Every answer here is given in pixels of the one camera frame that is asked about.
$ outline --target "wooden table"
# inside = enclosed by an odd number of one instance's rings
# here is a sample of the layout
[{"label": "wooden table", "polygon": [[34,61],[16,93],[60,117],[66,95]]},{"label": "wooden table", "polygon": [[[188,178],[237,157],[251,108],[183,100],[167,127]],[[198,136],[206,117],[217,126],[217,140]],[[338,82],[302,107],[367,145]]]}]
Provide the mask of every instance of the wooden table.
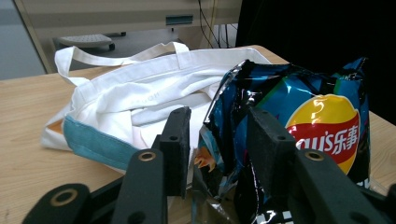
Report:
[{"label": "wooden table", "polygon": [[[285,63],[267,49],[255,48],[272,63]],[[71,76],[91,78],[109,70],[92,68]],[[44,124],[68,103],[73,89],[57,74],[0,82],[0,223],[21,223],[45,193],[63,184],[83,183],[96,190],[121,176],[70,151],[40,145]],[[387,192],[396,183],[396,126],[374,113],[370,119],[374,186]],[[189,199],[172,203],[170,223],[191,222]]]}]

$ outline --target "blue chip bag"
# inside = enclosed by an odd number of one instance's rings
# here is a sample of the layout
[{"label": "blue chip bag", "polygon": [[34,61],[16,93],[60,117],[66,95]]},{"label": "blue chip bag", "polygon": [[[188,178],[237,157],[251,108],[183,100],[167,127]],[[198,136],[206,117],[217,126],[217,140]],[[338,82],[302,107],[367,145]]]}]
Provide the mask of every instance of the blue chip bag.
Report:
[{"label": "blue chip bag", "polygon": [[[248,165],[247,114],[251,107],[275,116],[295,138],[298,149],[313,148],[329,154],[354,183],[369,188],[369,106],[362,71],[365,60],[360,58],[334,74],[314,73],[291,63],[250,61],[229,71],[200,130],[192,182],[194,222],[241,221],[232,201],[238,176]],[[265,199],[271,195],[263,195],[261,209],[248,215],[250,223],[270,217]],[[272,223],[285,220],[277,217]]]}]

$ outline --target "white tote bag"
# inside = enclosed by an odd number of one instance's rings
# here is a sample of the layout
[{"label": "white tote bag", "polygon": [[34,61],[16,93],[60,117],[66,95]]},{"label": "white tote bag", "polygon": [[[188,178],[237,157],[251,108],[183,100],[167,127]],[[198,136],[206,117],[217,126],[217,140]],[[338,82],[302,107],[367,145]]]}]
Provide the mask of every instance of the white tote bag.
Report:
[{"label": "white tote bag", "polygon": [[[194,150],[220,80],[245,59],[269,63],[255,49],[189,50],[176,42],[119,59],[93,56],[76,47],[58,50],[58,73],[76,87],[70,103],[45,125],[41,143],[123,171],[137,150],[151,147],[169,113],[188,106]],[[73,60],[125,66],[88,80],[69,76]]]}]

